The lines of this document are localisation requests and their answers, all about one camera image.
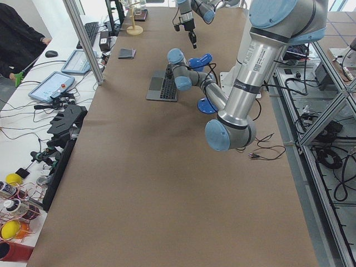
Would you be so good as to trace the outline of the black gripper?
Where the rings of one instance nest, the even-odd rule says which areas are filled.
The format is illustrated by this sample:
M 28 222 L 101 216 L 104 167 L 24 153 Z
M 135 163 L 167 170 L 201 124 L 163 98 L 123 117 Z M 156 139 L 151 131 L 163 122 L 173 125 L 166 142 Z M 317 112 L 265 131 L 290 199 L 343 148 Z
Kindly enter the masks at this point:
M 190 39 L 190 42 L 193 46 L 193 49 L 196 49 L 197 46 L 196 46 L 196 34 L 194 32 L 194 29 L 195 29 L 195 22 L 194 22 L 194 19 L 190 19 L 188 21 L 183 21 L 183 26 L 184 26 L 184 30 L 187 31 L 189 33 L 189 39 Z
M 172 70 L 166 70 L 166 79 L 174 80 L 174 74 L 173 74 Z

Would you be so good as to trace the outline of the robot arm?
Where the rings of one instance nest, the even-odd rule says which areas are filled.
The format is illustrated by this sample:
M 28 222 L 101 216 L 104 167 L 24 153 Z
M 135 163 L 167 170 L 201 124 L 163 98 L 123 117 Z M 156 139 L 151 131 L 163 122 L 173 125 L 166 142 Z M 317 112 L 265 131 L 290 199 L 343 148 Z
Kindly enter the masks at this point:
M 216 151 L 246 147 L 256 136 L 249 111 L 276 57 L 290 45 L 315 42 L 325 35 L 328 1 L 252 1 L 251 42 L 229 95 L 206 73 L 190 68 L 183 52 L 171 49 L 167 59 L 178 90 L 198 86 L 218 109 L 205 126 L 205 137 Z
M 195 21 L 193 13 L 196 13 L 206 24 L 211 24 L 216 11 L 223 7 L 236 7 L 244 1 L 201 1 L 201 0 L 178 0 L 177 12 L 172 20 L 175 31 L 180 31 L 180 26 L 188 32 L 189 40 L 193 49 L 196 48 Z

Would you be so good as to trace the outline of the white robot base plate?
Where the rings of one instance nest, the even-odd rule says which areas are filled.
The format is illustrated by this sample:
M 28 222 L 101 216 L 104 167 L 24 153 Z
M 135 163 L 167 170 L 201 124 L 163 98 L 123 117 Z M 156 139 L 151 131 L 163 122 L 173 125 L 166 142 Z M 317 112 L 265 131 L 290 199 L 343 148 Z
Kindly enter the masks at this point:
M 256 99 L 261 98 L 261 82 L 258 80 L 259 84 L 256 83 L 255 78 L 259 78 L 259 75 L 252 77 L 247 74 L 239 77 L 239 70 L 237 66 L 234 66 L 229 72 L 220 73 L 220 84 L 222 91 L 227 96 L 230 95 L 233 86 L 235 85 L 235 80 L 238 79 L 242 84 L 243 88 L 246 88 L 249 92 L 256 94 Z

